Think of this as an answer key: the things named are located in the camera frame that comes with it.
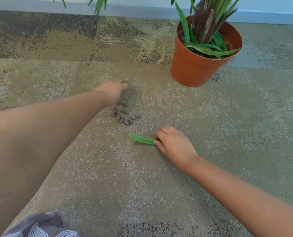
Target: white baseboard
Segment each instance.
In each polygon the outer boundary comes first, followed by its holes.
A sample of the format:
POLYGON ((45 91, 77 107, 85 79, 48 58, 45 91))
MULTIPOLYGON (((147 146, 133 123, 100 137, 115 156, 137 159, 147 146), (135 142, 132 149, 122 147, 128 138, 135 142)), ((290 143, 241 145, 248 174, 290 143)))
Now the white baseboard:
MULTIPOLYGON (((26 12, 46 12, 93 15, 95 6, 88 6, 87 3, 67 2, 67 9, 60 1, 48 0, 0 0, 0 10, 5 11, 26 11, 26 12)), ((189 15, 189 9, 183 10, 185 15, 189 15)), ((134 7, 107 5, 106 16, 124 16, 137 18, 155 19, 179 19, 173 7, 134 7)), ((270 13, 248 10, 238 10, 229 19, 230 22, 246 23, 268 23, 268 24, 291 24, 293 25, 293 13, 270 13)))

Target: person's right arm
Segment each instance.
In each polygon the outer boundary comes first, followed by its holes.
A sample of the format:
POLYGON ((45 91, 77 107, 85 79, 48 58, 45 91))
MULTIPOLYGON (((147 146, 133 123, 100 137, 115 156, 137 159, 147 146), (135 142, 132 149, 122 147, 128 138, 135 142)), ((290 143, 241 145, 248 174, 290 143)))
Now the person's right arm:
POLYGON ((216 198, 255 237, 293 237, 293 206, 198 156, 185 135, 162 127, 154 143, 176 167, 216 198))

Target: hand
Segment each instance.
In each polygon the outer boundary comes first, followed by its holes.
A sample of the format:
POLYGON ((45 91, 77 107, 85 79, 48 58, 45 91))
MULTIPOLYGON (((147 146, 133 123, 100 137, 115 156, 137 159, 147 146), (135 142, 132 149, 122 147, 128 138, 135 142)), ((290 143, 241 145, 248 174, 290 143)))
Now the hand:
POLYGON ((133 85, 129 84, 127 81, 116 79, 103 82, 99 87, 94 89, 94 91, 101 92, 106 98, 107 106, 111 106, 120 101, 121 93, 124 90, 132 88, 133 85))
POLYGON ((189 139, 174 127, 162 127, 155 133, 155 139, 160 151, 183 172, 187 172, 193 159, 198 157, 189 139))

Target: orange plastic pot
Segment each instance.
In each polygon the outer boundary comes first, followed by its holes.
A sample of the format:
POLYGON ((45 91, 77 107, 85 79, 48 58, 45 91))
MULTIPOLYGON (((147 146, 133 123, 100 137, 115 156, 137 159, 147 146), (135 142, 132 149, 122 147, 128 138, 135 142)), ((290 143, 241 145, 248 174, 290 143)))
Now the orange plastic pot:
MULTIPOLYGON (((188 16, 190 24, 193 16, 188 16)), ((171 73, 176 81, 188 87, 199 87, 205 84, 216 71, 232 59, 239 51, 223 59, 209 59, 189 51, 178 39, 177 33, 182 30, 179 22, 175 32, 175 50, 172 60, 171 73)), ((223 39, 228 43, 228 50, 242 48, 240 33, 229 23, 225 22, 219 29, 223 39)))

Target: beige carpet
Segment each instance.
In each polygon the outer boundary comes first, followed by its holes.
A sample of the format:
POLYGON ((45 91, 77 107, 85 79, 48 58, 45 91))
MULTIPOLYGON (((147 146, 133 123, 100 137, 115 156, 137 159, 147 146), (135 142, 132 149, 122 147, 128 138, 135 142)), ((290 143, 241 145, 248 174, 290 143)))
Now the beige carpet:
POLYGON ((0 111, 88 91, 113 78, 140 121, 100 112, 58 159, 15 221, 58 211, 98 236, 249 236, 154 146, 183 131, 212 163, 293 205, 293 26, 239 24, 241 52, 204 86, 170 74, 176 21, 0 11, 0 111))

